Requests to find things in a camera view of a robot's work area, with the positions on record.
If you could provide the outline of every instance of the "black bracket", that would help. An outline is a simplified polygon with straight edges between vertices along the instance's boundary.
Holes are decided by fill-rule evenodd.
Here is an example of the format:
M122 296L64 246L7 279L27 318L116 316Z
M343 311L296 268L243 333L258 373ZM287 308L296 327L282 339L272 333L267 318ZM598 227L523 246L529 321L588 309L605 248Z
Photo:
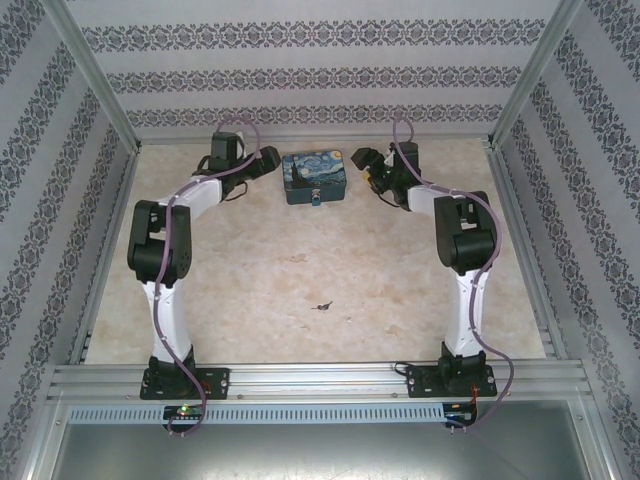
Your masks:
M477 397L498 394L493 369L486 364L484 352L456 357L443 342L438 365L405 365L402 373L407 378L409 398L471 397L474 390Z
M162 252L167 239L153 238L165 228L167 207L158 202L140 200L133 210L127 251L129 268L142 283L153 282L160 273ZM171 209L171 249L169 264L162 278L168 288L184 278L191 267L191 210L183 205Z
M228 368L196 367L193 348L183 361L204 388L208 400L226 400L229 391ZM140 388L142 400L196 400L200 398L193 382L175 363L161 362L156 357L149 359L149 368L144 371Z
M473 192L487 204L485 192ZM450 196L434 199L436 245L445 267L458 275L482 267L495 249L496 226L477 202Z

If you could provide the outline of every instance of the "patterned wallpaper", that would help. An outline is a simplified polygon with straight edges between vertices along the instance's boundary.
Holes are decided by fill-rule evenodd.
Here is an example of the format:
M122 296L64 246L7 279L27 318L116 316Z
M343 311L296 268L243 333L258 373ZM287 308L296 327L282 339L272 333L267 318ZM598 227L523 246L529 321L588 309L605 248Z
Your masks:
M488 134L557 0L68 5L144 140L227 114L275 135L389 133L398 113Z
M640 478L639 34L637 4L585 2L503 150L623 478Z
M0 479L88 301L130 156L36 1L0 7Z

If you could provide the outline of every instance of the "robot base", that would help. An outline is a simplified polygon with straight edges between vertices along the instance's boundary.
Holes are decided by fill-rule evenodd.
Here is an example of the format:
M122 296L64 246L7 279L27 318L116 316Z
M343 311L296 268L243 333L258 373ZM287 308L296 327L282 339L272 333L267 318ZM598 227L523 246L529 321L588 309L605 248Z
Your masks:
M193 348L184 359L185 366L200 382L209 400L226 400L229 391L228 368L199 368L193 358ZM142 400L196 400L200 398L195 385L175 363L149 359L140 388Z
M437 366L407 364L405 375L409 398L495 397L498 394L493 369L481 351L472 357L454 356L442 343Z

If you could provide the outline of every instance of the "metal bar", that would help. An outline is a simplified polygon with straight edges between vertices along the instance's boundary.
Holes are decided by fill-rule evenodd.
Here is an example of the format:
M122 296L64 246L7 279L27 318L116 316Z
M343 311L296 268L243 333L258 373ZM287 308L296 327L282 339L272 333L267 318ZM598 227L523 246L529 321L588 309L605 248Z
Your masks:
M391 127L389 127L388 134L350 134L350 133L337 133L337 134L318 134L318 135L277 135L266 134L260 135L262 141L265 143L278 143L278 142L329 142L331 144L340 141L346 142L389 142L392 140ZM416 132L414 140L470 140L470 139L483 139L486 135L467 134L467 133L420 133ZM142 140L142 145L193 145L193 144L211 144L211 137L147 137Z
M493 130L493 146L500 146L509 135L513 123L518 118L520 110L524 106L531 90L538 82L540 75L546 67L553 51L560 43L565 31L571 24L578 8L582 5L582 0L562 0L553 16L547 24L533 55L529 59L527 66L518 79L513 93L509 97L507 104L502 109L500 117Z
M78 364L82 362L82 352L86 347L85 342L87 333L93 329L98 312L100 310L100 299L104 292L104 287L107 284L107 278L109 276L109 270L111 268L111 261L113 260L113 254L118 243L118 234L120 233L120 227L122 226L122 220L124 219L124 212L127 209L127 202L129 201L129 195L131 194L131 187L136 175L136 169L138 167L139 153L133 153L134 157L127 166L127 172L125 172L125 180L123 188L120 190L120 194L116 200L115 217L109 226L109 232L105 240L103 254L98 260L97 268L97 281L93 284L93 288L89 294L87 301L88 308L85 310L84 318L80 323L80 329L78 330L78 337L73 351L71 353L70 363Z
M56 27L56 30L64 40L67 48L84 74L89 86L96 94L100 105L109 116L120 139L124 142L129 152L133 152L139 144L133 126L118 101L107 77L102 72L98 61L91 52L91 48L76 24L65 0L42 0L47 15Z
M595 400L583 399L567 403L591 479L622 478Z
M509 375L507 364L500 361L489 363L494 369L498 389L504 388ZM508 401L591 397L591 388L580 361L540 359L515 360L514 363L515 381L510 395L506 397ZM394 372L393 366L394 363L224 365L231 370L229 399L210 403L413 401L408 399L405 379ZM47 402L73 405L145 403L139 399L144 369L144 366L133 365L58 367ZM465 400L468 397L430 399L433 402ZM479 400L493 401L492 398Z
M70 407L65 404L45 405L22 480L53 478L69 412Z
M553 314L553 308L551 308L551 302L547 296L544 280L538 265L535 263L536 256L531 245L531 239L518 205L515 190L507 174L502 152L494 148L485 150L533 312L538 322L544 322L544 326L549 329L556 357L566 359L568 358L567 351L562 341L556 317Z
M71 407L70 425L158 425L163 422L163 405L79 405ZM338 423L423 423L445 422L444 406L436 402L251 405L220 404L208 409L208 425L285 425ZM193 424L180 418L174 425Z

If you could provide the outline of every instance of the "wire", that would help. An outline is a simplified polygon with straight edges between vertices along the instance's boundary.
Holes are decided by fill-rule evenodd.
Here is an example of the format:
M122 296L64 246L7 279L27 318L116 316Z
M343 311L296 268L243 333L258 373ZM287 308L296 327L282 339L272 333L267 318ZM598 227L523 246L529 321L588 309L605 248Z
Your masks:
M425 180L418 174L418 172L416 172L416 170L411 166L411 163L405 156L402 149L398 147L400 142L398 141L397 129L398 129L398 122L400 121L404 121L407 125L409 125L409 129L411 130L410 139L413 138L413 125L411 125L411 122L409 121L409 119L407 119L406 117L396 118L393 121L393 142L395 144L395 150L398 152L398 155L400 155L400 158L404 162L405 166L409 169L409 171L416 178L416 180L418 180L420 183L422 183L426 187L429 187L431 190L434 190L436 192L443 193L445 195L451 195L451 196L463 196L470 200L473 200L474 202L479 204L482 208L484 208L487 211L487 213L491 217L491 220L493 221L493 224L496 226L496 245L493 250L493 253L489 257L487 262L482 266L482 268L478 270L478 273L476 274L476 276L473 278L471 282L471 296L469 298L469 326L471 327L471 333L473 333L474 338L482 348L493 353L494 355L497 355L503 358L507 362L507 364L509 365L509 378L507 379L507 383L505 384L504 389L502 390L502 392L500 392L500 395L498 395L498 398L493 403L491 408L489 408L489 411L487 411L487 413L485 413L478 421L476 421L472 425L473 428L476 428L482 425L488 418L490 418L495 413L496 409L500 406L500 404L504 400L504 397L509 392L509 389L511 388L511 385L513 383L513 377L515 375L515 366L513 364L513 360L511 360L511 358L506 353L503 353L500 350L497 350L491 347L490 345L485 343L484 340L482 340L482 338L478 334L478 328L476 326L475 317L474 317L474 305L475 305L476 296L478 294L478 281L480 280L480 277L484 273L489 271L489 268L491 268L491 265L493 265L493 262L495 261L496 258L498 258L498 255L500 254L500 249L502 248L502 227L500 226L500 220L498 219L498 216L496 215L496 212L493 210L493 208L491 208L487 202L485 202L483 199L481 199L477 195L474 195L473 193L465 192L462 190L441 187L439 185L436 185L434 182Z
M239 193L235 197L227 198L225 202L233 202L234 200L237 200L240 197L244 197L247 194L247 192L249 191L249 185L247 185L247 182L242 182L240 185L244 185L244 192Z
M204 167L204 162L206 162L210 158L211 155L205 155L204 157L202 157L202 160L200 160L200 162L198 163L198 171L202 170L202 167Z
M395 372L398 375L402 375L403 377L407 376L407 370L405 368L404 372L401 372L400 370L398 370L398 365L404 365L405 367L412 367L413 365L411 365L410 363L407 362L396 362L395 365L393 366L393 369L395 370Z
M387 205L393 207L393 208L400 208L400 205L396 205L395 203L391 203L389 200L387 200L386 198L384 198L382 195L380 195L379 193L377 194L378 198L380 200L382 200L384 203L386 203Z
M180 196L183 195L185 192L191 190L196 185L199 185L200 183L210 182L217 178L225 177L227 175L232 175L236 172L239 172L243 168L248 167L251 164L251 162L253 162L258 157L258 155L260 154L260 146L261 146L260 132L258 131L255 124L250 120L247 120L242 117L228 118L218 125L216 132L219 132L222 127L224 127L225 125L228 125L231 122L242 122L246 125L249 125L251 128L253 128L253 131L256 134L256 143L257 143L256 149L253 152L253 154L251 154L251 156L244 163L242 163L241 165L238 165L237 167L226 170L224 172L215 173L213 175L198 177L195 180L192 180L191 182L187 183L185 186L180 188L176 193L174 193L169 199L169 201L167 202L167 213L166 213L166 220L165 220L166 241L164 242L164 249L162 251L162 262L160 263L160 272L156 277L155 288L153 293L153 327L155 328L156 333L158 334L158 338L160 339L160 342L162 342L162 345L167 350L167 352L169 353L173 361L184 372L184 374L189 378L189 380L191 380L191 382L193 382L193 384L195 385L196 389L198 390L198 394L200 395L200 399L202 401L202 414L200 415L200 418L191 428L189 428L184 432L181 432L180 433L181 437L185 437L187 435L192 434L200 427L200 425L202 425L202 422L204 421L205 415L207 413L207 395L204 389L202 388L202 385L200 385L200 382L195 377L195 375L189 371L189 369L184 365L184 363L182 363L182 360L180 360L180 358L178 358L176 353L173 351L173 349L171 348L171 345L169 345L169 342L167 341L167 337L165 336L164 332L162 331L162 328L160 327L160 318L158 315L159 304L160 304L160 286L162 285L162 278L164 277L164 274L167 271L167 266L169 264L169 251L171 249L171 210L173 209L173 206L175 205L176 201L180 198ZM173 435L174 433L176 433L171 428L173 420L174 418L172 417L171 419L169 419L169 423L167 424L167 430L169 431L169 435Z

